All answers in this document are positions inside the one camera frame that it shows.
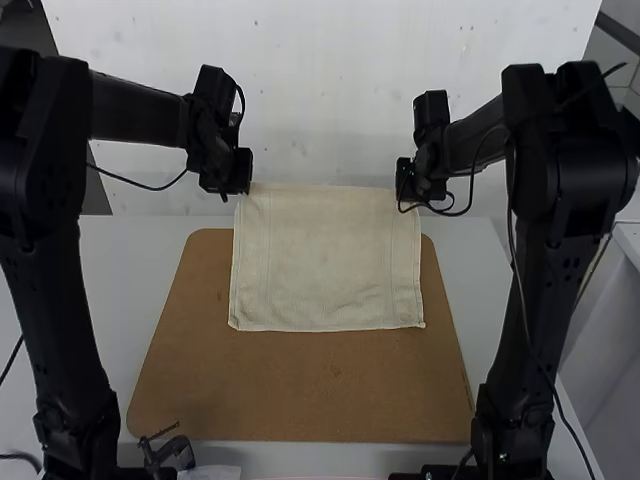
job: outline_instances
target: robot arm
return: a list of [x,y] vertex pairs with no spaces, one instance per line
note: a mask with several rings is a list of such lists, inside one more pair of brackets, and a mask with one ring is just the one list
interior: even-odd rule
[[[506,158],[508,214],[517,217],[517,269],[471,425],[478,467],[456,480],[550,478],[550,386],[586,269],[633,194],[636,155],[592,62],[567,63],[556,74],[512,65],[502,73],[502,95],[454,123],[446,99],[435,91],[414,101],[418,152],[413,162],[398,160],[398,199],[442,199],[448,178],[470,174],[473,162],[478,171]],[[454,470],[425,465],[421,478],[448,479]]]
[[[179,97],[91,72],[85,62],[0,48],[0,263],[36,385],[34,425],[46,479],[144,479],[119,469],[120,414],[102,368],[82,278],[78,217],[89,138],[181,147],[200,185],[248,192],[251,151],[238,148],[238,90],[204,66]],[[187,448],[185,442],[174,442]],[[181,455],[185,461],[192,455]],[[154,468],[154,478],[175,470]]]

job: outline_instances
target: white towel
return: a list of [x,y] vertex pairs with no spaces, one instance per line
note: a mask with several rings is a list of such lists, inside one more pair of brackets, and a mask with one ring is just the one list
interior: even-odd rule
[[424,328],[420,220],[393,191],[255,184],[235,213],[229,325]]

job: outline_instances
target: wire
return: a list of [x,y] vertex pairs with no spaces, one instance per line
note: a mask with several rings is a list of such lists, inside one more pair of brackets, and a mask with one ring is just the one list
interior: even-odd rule
[[571,95],[569,98],[567,98],[564,102],[562,102],[559,106],[558,106],[558,110],[562,111],[564,110],[564,108],[569,105],[570,103],[575,102],[577,99],[579,99],[580,97],[582,97],[583,95],[589,93],[591,90],[593,90],[595,87],[597,87],[598,85],[600,85],[600,82],[602,80],[604,80],[605,78],[607,78],[609,75],[612,75],[614,73],[616,73],[618,70],[620,70],[622,67],[625,67],[627,65],[627,62],[620,62],[616,65],[614,65],[613,67],[611,67],[609,70],[605,71],[604,73],[600,74],[600,76],[598,78],[596,78],[593,82],[591,82],[589,85],[587,85],[586,87],[584,87],[582,90],[579,90],[578,92],[576,92],[575,94]]
[[0,387],[2,387],[2,384],[4,383],[5,378],[7,378],[7,375],[9,374],[9,370],[11,370],[11,367],[13,366],[13,362],[18,356],[18,352],[20,351],[20,347],[22,347],[23,343],[24,343],[24,336],[20,335],[20,338],[18,338],[18,342],[16,343],[16,346],[13,347],[13,351],[11,352],[11,355],[9,355],[9,360],[7,361],[7,364],[5,365],[4,370],[2,371],[2,375],[0,375]]
[[40,473],[42,465],[36,457],[26,452],[0,453],[0,460],[22,460],[33,467],[36,473]]
[[[407,177],[405,177],[405,179],[403,180],[403,183],[405,183],[407,181]],[[402,197],[402,193],[404,191],[404,187],[400,188],[400,195],[399,197]],[[415,210],[418,207],[427,207],[427,208],[431,208],[433,209],[433,211],[435,211],[436,213],[441,213],[441,212],[448,212],[449,210],[451,210],[453,208],[453,206],[456,204],[456,196],[450,192],[450,191],[446,191],[445,196],[451,199],[451,204],[446,207],[443,208],[441,210],[439,209],[435,209],[433,208],[431,205],[429,205],[428,203],[424,203],[424,202],[418,202],[418,203],[414,203],[413,205],[408,206],[407,208],[402,208],[402,206],[400,205],[400,198],[398,198],[398,212],[400,213],[407,213],[410,212],[411,210]]]
[[493,127],[491,127],[489,130],[487,130],[484,135],[482,136],[482,138],[480,139],[480,142],[478,143],[478,146],[476,148],[476,152],[473,156],[473,161],[471,162],[471,172],[470,172],[470,177],[469,177],[469,200],[467,202],[467,206],[464,207],[462,210],[458,210],[457,212],[450,212],[449,210],[451,209],[451,207],[453,207],[453,204],[455,203],[455,196],[453,195],[453,193],[451,192],[447,192],[447,196],[449,196],[449,198],[451,198],[453,200],[453,203],[444,209],[438,209],[433,207],[433,205],[431,205],[429,202],[420,202],[420,203],[415,203],[413,205],[411,205],[410,207],[407,207],[405,209],[402,208],[402,206],[400,205],[400,199],[402,198],[402,194],[404,193],[404,189],[406,187],[406,183],[407,180],[409,179],[409,175],[411,175],[413,173],[413,168],[414,167],[409,167],[407,168],[407,174],[405,175],[404,179],[402,180],[402,185],[400,186],[400,193],[398,195],[398,212],[400,213],[407,213],[415,208],[418,207],[426,207],[429,210],[431,210],[433,213],[437,214],[437,215],[442,215],[443,217],[460,217],[462,215],[464,215],[465,213],[467,213],[469,210],[471,210],[471,206],[473,205],[473,189],[474,189],[474,185],[475,185],[475,177],[476,177],[476,164],[478,162],[478,157],[480,156],[480,150],[482,149],[482,146],[484,145],[484,143],[487,141],[487,139],[491,136],[492,133],[495,133],[498,130],[504,130],[507,133],[509,133],[509,130],[503,125],[494,125]]
[[242,87],[240,85],[236,85],[236,91],[238,92],[238,96],[240,97],[240,105],[242,107],[242,111],[240,112],[240,115],[238,116],[238,125],[237,128],[240,128],[240,124],[242,123],[242,120],[244,119],[244,110],[246,107],[246,101],[244,98],[244,92],[242,91]]
[[451,480],[456,480],[456,478],[458,478],[458,475],[462,471],[462,468],[467,464],[469,460],[471,460],[472,456],[473,456],[473,449],[469,447],[469,450],[467,450],[467,452],[462,456],[462,458],[458,462],[458,466],[453,472],[453,476],[451,477]]
[[524,296],[524,288],[522,286],[522,276],[520,275],[520,267],[518,267],[518,261],[516,258],[516,247],[515,247],[515,242],[513,239],[513,200],[512,200],[512,193],[513,192],[513,185],[515,182],[515,167],[513,168],[513,177],[511,179],[511,189],[510,189],[510,193],[509,193],[509,200],[507,201],[507,237],[508,237],[508,241],[509,241],[509,251],[511,253],[511,258],[513,259],[513,271],[515,273],[516,276],[516,284],[518,286],[518,295],[520,297],[520,307],[522,309],[522,323],[524,326],[524,333],[525,333],[525,337],[526,337],[526,342],[527,342],[527,347],[529,350],[529,355],[531,356],[531,358],[533,359],[534,363],[536,364],[536,366],[538,367],[538,371],[540,373],[542,373],[542,376],[545,379],[545,382],[547,384],[547,387],[549,387],[549,390],[551,391],[551,394],[553,395],[553,399],[556,403],[556,407],[558,408],[558,415],[560,417],[560,420],[562,421],[563,425],[565,426],[565,428],[568,430],[569,434],[571,435],[571,437],[573,438],[573,441],[575,442],[576,446],[578,447],[578,450],[580,451],[580,455],[582,455],[582,460],[584,461],[585,466],[587,467],[587,470],[589,472],[589,477],[591,478],[591,480],[595,480],[595,475],[593,473],[593,468],[591,467],[591,462],[589,461],[589,458],[587,457],[587,454],[584,450],[584,446],[582,445],[582,442],[580,442],[580,439],[578,438],[578,435],[576,434],[576,431],[573,429],[573,427],[571,426],[571,424],[569,423],[569,421],[567,420],[567,418],[564,415],[564,409],[562,407],[562,402],[560,401],[560,396],[558,395],[558,391],[556,390],[555,385],[553,384],[553,381],[551,380],[551,377],[549,376],[549,374],[547,373],[546,369],[543,368],[542,366],[542,362],[540,361],[540,359],[537,357],[537,355],[535,354],[535,352],[533,351],[533,346],[531,344],[531,336],[529,334],[529,321],[527,319],[527,308],[526,308],[526,302],[525,302],[525,296]]
[[[22,347],[23,343],[24,336],[20,335],[20,338],[18,338],[15,347],[13,347],[11,355],[9,355],[9,360],[4,367],[4,370],[2,370],[2,375],[0,375],[0,387],[2,387],[2,384],[7,378],[7,375],[9,375],[11,367],[13,366],[13,363],[15,362],[16,357],[18,356],[18,352],[20,352],[20,348]],[[26,452],[0,453],[0,460],[22,460],[29,463],[36,471],[36,473],[40,473],[40,470],[42,469],[42,466],[40,465],[40,462],[36,459],[36,457]]]
[[180,172],[180,174],[176,178],[171,180],[166,185],[162,185],[161,187],[150,187],[149,185],[145,185],[143,183],[138,183],[135,180],[131,180],[130,178],[122,177],[122,176],[117,175],[115,173],[109,172],[108,170],[105,170],[104,168],[100,168],[97,165],[94,165],[94,164],[89,163],[89,162],[87,162],[87,167],[89,167],[92,170],[95,170],[96,172],[101,173],[102,175],[106,175],[107,177],[113,178],[115,180],[119,180],[119,181],[124,182],[124,183],[128,183],[129,185],[133,185],[134,187],[142,188],[143,190],[149,190],[150,192],[161,192],[163,190],[168,189],[169,187],[173,187],[176,183],[178,183],[178,181],[182,177],[185,176],[185,174],[188,171],[185,168],[182,172]]

